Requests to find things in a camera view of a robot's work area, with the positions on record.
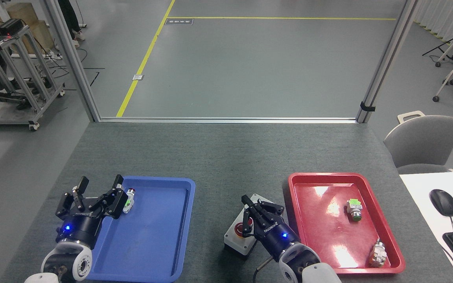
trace black cable tie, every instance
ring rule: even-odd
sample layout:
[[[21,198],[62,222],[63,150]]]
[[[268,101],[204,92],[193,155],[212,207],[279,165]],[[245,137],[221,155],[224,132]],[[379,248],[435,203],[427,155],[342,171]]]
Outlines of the black cable tie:
[[[363,111],[367,111],[367,112],[374,112],[374,111],[375,111],[375,106],[366,106],[366,105],[365,105],[365,102],[362,101],[362,102],[361,102],[361,109],[362,109]]]

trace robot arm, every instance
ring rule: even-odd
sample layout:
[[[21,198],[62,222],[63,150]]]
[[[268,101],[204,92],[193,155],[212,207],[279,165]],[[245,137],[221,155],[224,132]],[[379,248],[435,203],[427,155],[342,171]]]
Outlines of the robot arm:
[[[315,251],[300,243],[300,237],[284,223],[284,207],[266,201],[253,202],[243,195],[248,207],[243,217],[243,237],[254,236],[268,251],[289,283],[341,283],[330,265]],[[254,223],[248,225],[249,218]]]
[[[92,250],[104,217],[118,219],[128,199],[117,175],[113,187],[99,197],[83,197],[88,179],[82,177],[72,193],[64,193],[55,215],[63,220],[57,228],[57,245],[43,260],[41,274],[24,283],[75,283],[83,281],[92,267]]]

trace metal rack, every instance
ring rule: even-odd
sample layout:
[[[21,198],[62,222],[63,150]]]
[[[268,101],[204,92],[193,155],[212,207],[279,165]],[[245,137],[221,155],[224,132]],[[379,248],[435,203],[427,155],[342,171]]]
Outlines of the metal rack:
[[[4,82],[7,93],[18,94],[22,97],[25,96],[25,99],[30,103],[31,107],[18,110],[14,103],[0,102],[0,124],[27,124],[31,131],[36,131],[39,127],[39,118],[43,116],[43,113],[45,113],[50,104],[52,104],[56,97],[63,97],[65,95],[65,92],[63,91],[64,84],[58,85],[54,81],[45,59],[43,59],[42,56],[36,56],[36,63],[31,61],[23,43],[24,38],[29,42],[35,54],[41,54],[41,50],[36,45],[36,41],[28,26],[24,26],[14,36],[0,41],[0,54],[9,70],[14,74],[20,89],[17,91],[1,66],[0,81]],[[10,47],[20,54],[20,58],[22,59],[27,72],[30,74],[31,78],[29,81],[24,79],[22,72],[18,70],[11,59],[11,54],[9,53]],[[34,84],[34,94],[29,88],[28,82]]]

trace yellow floor line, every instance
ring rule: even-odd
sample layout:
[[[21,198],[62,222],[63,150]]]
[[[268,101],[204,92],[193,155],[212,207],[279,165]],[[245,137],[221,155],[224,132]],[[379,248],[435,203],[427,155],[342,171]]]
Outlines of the yellow floor line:
[[[233,18],[233,19],[261,19],[261,20],[375,20],[394,21],[395,18],[318,18],[318,17],[168,17],[168,18]]]
[[[148,50],[146,51],[146,55],[144,56],[141,65],[139,66],[139,69],[137,70],[137,75],[142,74],[142,70],[144,70],[144,66],[146,66],[146,62],[148,62],[149,55],[151,54],[151,51],[153,51],[153,47],[155,46],[155,42],[158,39],[158,36],[160,34],[160,31],[162,31],[162,27],[165,24],[165,21],[167,20],[167,17],[169,16],[169,13],[171,12],[172,6],[174,5],[174,1],[172,0],[171,3],[169,4],[169,7],[167,8],[167,11],[162,18],[162,21],[160,22],[160,25],[158,26],[157,32],[155,33],[155,36],[153,36],[153,40],[151,41]],[[139,81],[133,81],[131,84],[131,87],[127,91],[127,95],[123,99],[122,105],[120,106],[120,109],[118,110],[117,117],[123,116],[123,113],[125,112],[125,108],[127,108],[127,104],[131,100],[132,94],[134,93],[134,89],[137,86],[137,82]]]

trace white curtain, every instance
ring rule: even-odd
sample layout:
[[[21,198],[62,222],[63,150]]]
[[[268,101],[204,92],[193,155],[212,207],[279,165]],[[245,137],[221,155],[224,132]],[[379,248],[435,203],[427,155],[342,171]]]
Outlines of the white curtain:
[[[453,0],[421,0],[415,22],[441,37],[453,38]]]

